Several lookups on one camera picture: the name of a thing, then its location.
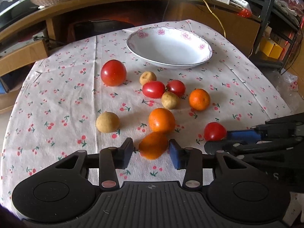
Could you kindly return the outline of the large tan longan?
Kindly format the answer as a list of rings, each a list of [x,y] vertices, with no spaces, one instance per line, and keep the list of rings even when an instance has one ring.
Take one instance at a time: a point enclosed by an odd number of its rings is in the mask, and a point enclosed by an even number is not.
[[[115,132],[120,126],[119,117],[112,112],[103,112],[96,119],[96,128],[101,133]]]

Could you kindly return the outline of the yellow box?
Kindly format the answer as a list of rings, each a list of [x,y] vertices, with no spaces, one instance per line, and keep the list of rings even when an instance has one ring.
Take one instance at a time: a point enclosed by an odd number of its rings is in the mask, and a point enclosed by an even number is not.
[[[259,51],[269,58],[279,59],[282,50],[283,48],[271,39],[263,38],[260,42]]]

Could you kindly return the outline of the small tan longan upper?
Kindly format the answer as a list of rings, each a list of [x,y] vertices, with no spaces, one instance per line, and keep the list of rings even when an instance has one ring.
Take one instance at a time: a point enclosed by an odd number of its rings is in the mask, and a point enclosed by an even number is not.
[[[145,71],[140,76],[139,82],[142,86],[144,86],[144,84],[151,82],[151,81],[156,81],[156,80],[157,80],[157,77],[153,72]]]

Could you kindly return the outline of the oblong red cherry tomato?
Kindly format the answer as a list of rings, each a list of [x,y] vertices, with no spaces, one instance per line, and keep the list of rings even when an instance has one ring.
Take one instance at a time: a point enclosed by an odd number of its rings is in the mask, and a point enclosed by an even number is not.
[[[165,92],[165,85],[161,81],[150,81],[142,86],[142,92],[146,97],[159,99]]]

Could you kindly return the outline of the white floral-rim plate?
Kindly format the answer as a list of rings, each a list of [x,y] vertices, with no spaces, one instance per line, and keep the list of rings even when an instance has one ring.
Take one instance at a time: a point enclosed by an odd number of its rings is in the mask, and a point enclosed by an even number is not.
[[[140,59],[170,69],[197,67],[213,55],[210,44],[201,36],[172,27],[139,29],[129,35],[126,45]]]

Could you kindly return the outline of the white cherry-print tablecloth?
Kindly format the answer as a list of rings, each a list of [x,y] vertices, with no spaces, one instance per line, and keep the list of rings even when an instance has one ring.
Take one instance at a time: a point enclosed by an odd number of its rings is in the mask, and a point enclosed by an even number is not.
[[[148,117],[161,107],[159,99],[145,97],[139,82],[145,71],[167,83],[180,80],[186,92],[173,111],[176,125],[169,138],[182,147],[203,149],[205,125],[217,121],[228,130],[242,130],[266,120],[287,116],[291,110],[267,78],[227,39],[196,21],[166,22],[166,27],[191,31],[212,47],[210,61],[196,68],[170,70],[155,67],[127,49],[131,29],[93,36],[57,49],[34,64],[12,110],[1,154],[1,205],[13,210],[15,186],[76,150],[98,153],[121,146],[131,137],[134,144],[151,130]],[[101,68],[119,60],[127,71],[119,86],[101,80]],[[189,95],[204,89],[209,107],[197,111]],[[96,119],[112,112],[120,119],[115,132],[101,133]]]

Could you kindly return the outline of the red small object on desk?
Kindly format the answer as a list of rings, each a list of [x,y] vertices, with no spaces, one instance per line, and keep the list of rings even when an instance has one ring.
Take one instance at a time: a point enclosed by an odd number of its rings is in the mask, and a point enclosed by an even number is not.
[[[252,12],[250,9],[243,8],[237,15],[245,18],[250,18],[252,16]]]

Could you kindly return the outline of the round red cherry tomato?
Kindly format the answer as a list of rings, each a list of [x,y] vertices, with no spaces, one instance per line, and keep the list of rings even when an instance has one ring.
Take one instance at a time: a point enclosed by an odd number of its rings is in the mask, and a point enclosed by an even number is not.
[[[186,87],[180,80],[171,80],[167,83],[166,90],[181,98],[185,94]]]

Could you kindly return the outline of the orange mandarin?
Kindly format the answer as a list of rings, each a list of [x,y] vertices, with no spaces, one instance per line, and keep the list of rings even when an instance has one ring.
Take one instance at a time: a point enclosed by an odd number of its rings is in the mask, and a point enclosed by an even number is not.
[[[189,105],[197,111],[204,111],[210,105],[210,95],[204,89],[195,89],[189,95]]]
[[[152,132],[170,133],[175,129],[175,118],[171,111],[158,108],[151,111],[148,117]]]
[[[168,139],[164,133],[152,132],[139,143],[140,155],[149,160],[162,156],[168,148]]]

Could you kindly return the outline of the wooden curved desk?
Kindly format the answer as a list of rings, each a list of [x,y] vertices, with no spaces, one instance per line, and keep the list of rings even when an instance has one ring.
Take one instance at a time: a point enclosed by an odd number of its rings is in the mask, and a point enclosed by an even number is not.
[[[194,20],[226,38],[245,56],[253,51],[260,29],[256,19],[238,15],[233,6],[213,0],[71,0],[36,11],[1,31],[1,42],[37,24],[46,26],[53,47],[75,41],[72,25],[85,20],[116,20],[133,26],[165,21]]]

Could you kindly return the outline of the large red tomato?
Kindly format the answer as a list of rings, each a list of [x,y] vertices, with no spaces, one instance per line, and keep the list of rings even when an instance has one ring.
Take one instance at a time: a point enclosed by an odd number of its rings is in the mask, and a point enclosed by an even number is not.
[[[109,60],[101,68],[101,80],[107,86],[120,86],[126,75],[126,67],[119,60]]]

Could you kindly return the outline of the black metal shelf rack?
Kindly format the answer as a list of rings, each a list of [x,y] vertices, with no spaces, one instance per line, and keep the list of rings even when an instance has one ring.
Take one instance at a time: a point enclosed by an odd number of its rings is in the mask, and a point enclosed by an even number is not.
[[[298,56],[303,36],[303,0],[245,0],[249,3],[252,18],[260,22],[250,60],[257,67],[281,70]],[[278,59],[260,50],[261,40],[270,27],[274,40],[282,47]]]

